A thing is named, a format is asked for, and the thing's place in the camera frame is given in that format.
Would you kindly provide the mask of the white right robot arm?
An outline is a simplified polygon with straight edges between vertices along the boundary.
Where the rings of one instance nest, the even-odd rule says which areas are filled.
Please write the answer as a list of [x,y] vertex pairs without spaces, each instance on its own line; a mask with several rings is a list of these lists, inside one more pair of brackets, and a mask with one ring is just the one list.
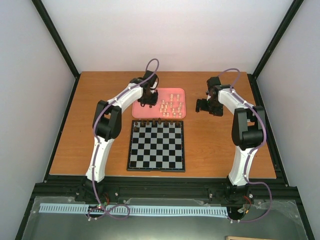
[[231,139],[235,155],[228,179],[232,186],[245,186],[249,183],[255,154],[267,140],[265,109],[247,102],[229,85],[211,86],[206,94],[207,98],[197,100],[196,112],[206,111],[221,117],[226,108],[233,114]]

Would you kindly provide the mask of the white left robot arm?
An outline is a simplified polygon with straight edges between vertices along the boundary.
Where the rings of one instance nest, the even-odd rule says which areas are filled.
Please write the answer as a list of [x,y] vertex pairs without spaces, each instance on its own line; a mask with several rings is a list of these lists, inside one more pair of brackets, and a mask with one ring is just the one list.
[[103,198],[104,188],[96,183],[105,178],[105,167],[111,147],[122,130],[122,115],[135,101],[143,107],[155,106],[158,101],[158,76],[134,78],[115,97],[99,101],[93,119],[94,145],[86,178],[92,182],[86,195],[92,201]]

